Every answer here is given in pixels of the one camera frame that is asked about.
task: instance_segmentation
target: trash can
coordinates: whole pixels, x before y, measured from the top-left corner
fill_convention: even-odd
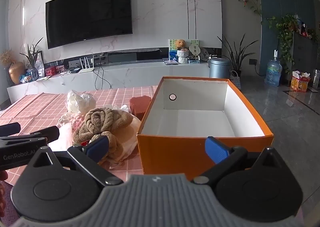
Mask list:
[[[211,58],[210,78],[229,79],[231,62],[224,58]]]

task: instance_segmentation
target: red sponge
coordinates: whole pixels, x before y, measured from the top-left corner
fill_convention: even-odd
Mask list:
[[[130,99],[130,109],[132,115],[135,115],[139,120],[142,120],[151,101],[149,96],[133,97]]]

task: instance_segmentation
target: tv screen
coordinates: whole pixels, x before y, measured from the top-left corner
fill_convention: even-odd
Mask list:
[[[48,48],[132,34],[131,0],[51,0],[45,4]]]

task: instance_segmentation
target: white marble tv stand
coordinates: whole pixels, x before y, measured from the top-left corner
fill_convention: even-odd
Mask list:
[[[11,103],[24,95],[38,93],[68,93],[69,90],[95,90],[94,72],[55,75],[48,80],[34,81],[7,88]],[[209,77],[207,63],[165,65],[163,62],[132,63],[100,68],[99,76],[110,82],[112,88],[130,88],[158,85],[163,76]],[[96,87],[101,89],[102,79],[97,78]],[[103,89],[109,89],[104,81]]]

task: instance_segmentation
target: gray tile floor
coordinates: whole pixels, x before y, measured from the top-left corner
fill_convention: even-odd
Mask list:
[[[320,202],[320,92],[288,92],[288,87],[267,86],[257,77],[241,78],[241,87],[275,135],[272,145],[299,182],[306,216]]]

